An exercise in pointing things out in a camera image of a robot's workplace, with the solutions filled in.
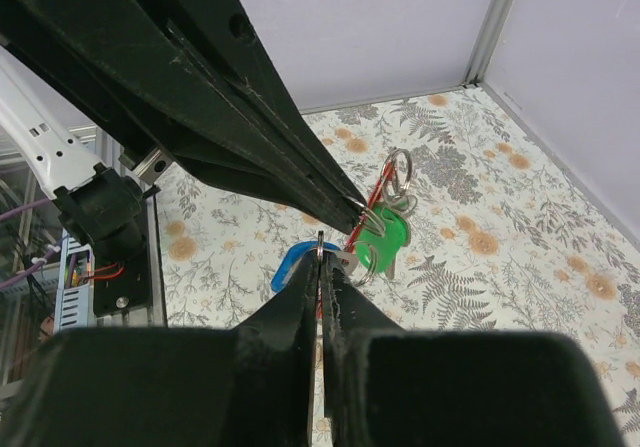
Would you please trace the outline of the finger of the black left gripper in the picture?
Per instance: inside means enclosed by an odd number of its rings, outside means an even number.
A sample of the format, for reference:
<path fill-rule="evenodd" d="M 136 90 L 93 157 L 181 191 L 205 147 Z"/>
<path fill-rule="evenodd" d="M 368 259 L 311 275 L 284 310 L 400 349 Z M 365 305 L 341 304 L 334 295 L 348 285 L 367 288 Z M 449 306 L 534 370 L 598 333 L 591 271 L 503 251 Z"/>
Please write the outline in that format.
<path fill-rule="evenodd" d="M 142 18 L 134 0 L 1 0 L 1 35 L 10 53 L 120 142 L 134 161 L 159 149 L 212 186 L 174 153 L 188 142 L 203 147 L 191 128 L 159 106 L 182 100 L 177 88 L 164 83 L 182 80 L 185 72 L 175 64 L 171 43 Z M 314 218 L 349 233 L 359 216 Z"/>
<path fill-rule="evenodd" d="M 194 131 L 175 149 L 212 186 L 292 206 L 313 217 L 357 217 L 363 197 L 311 131 L 240 0 L 134 0 L 175 50 L 182 100 L 160 108 Z"/>

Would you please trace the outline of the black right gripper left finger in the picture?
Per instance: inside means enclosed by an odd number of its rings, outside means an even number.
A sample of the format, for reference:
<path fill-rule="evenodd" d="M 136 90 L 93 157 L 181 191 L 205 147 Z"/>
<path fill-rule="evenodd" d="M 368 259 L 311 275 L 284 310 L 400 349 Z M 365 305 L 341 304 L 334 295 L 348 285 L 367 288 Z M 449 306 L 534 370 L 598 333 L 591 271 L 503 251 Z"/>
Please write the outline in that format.
<path fill-rule="evenodd" d="M 37 352 L 5 446 L 307 446 L 319 260 L 229 330 L 78 328 Z"/>

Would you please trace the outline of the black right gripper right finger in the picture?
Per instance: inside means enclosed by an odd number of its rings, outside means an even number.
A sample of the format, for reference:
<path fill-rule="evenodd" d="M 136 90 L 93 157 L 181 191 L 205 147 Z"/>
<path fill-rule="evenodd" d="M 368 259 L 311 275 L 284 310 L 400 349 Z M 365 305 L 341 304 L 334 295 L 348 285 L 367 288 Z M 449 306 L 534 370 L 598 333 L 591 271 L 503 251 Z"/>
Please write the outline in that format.
<path fill-rule="evenodd" d="M 401 328 L 325 253 L 325 413 L 336 446 L 620 446 L 586 354 L 534 331 Z"/>

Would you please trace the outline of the blue key tag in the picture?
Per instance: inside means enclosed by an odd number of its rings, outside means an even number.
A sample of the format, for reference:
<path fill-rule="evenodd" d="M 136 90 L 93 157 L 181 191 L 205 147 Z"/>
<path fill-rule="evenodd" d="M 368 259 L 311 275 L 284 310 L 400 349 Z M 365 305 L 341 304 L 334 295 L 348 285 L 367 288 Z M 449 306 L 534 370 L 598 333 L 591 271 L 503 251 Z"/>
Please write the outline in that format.
<path fill-rule="evenodd" d="M 317 251 L 317 248 L 316 241 L 299 242 L 290 247 L 271 280 L 271 291 L 274 294 L 281 292 L 287 286 L 292 274 L 306 253 Z"/>

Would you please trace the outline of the metal key holder red handle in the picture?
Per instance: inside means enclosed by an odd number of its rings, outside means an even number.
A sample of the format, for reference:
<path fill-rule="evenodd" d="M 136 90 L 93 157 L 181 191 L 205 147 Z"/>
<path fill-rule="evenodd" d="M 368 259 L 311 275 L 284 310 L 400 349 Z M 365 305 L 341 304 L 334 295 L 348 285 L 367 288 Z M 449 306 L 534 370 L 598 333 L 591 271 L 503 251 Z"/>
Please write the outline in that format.
<path fill-rule="evenodd" d="M 407 204 L 407 220 L 415 210 L 417 200 L 409 194 L 409 187 L 413 177 L 413 160 L 407 149 L 395 149 L 386 158 L 380 175 L 366 203 L 362 203 L 353 197 L 348 197 L 356 207 L 360 208 L 358 223 L 349 235 L 345 250 L 355 255 L 354 241 L 360 233 L 368 214 L 377 203 L 390 205 Z M 364 286 L 379 274 L 370 275 L 367 272 L 355 283 L 357 287 Z"/>

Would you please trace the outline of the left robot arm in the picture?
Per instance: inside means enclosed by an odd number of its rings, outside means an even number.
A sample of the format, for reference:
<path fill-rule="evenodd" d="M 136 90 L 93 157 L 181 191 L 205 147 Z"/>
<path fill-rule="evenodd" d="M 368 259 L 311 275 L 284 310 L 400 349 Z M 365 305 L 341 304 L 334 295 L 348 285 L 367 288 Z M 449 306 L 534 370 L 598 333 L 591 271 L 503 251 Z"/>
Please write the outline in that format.
<path fill-rule="evenodd" d="M 1 64 L 1 124 L 65 229 L 112 261 L 143 247 L 142 185 L 176 164 L 342 233 L 364 198 L 302 118 L 240 0 L 1 0 L 1 43 L 123 148 L 84 147 Z"/>

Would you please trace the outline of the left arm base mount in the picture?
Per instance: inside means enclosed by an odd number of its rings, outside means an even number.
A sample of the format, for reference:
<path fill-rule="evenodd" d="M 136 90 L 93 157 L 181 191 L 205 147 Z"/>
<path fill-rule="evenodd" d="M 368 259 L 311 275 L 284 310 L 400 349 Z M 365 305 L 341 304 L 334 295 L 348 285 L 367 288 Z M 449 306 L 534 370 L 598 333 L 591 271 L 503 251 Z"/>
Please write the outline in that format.
<path fill-rule="evenodd" d="M 147 200 L 136 222 L 146 247 L 133 259 L 97 274 L 93 314 L 102 326 L 164 326 L 166 307 L 156 201 Z"/>

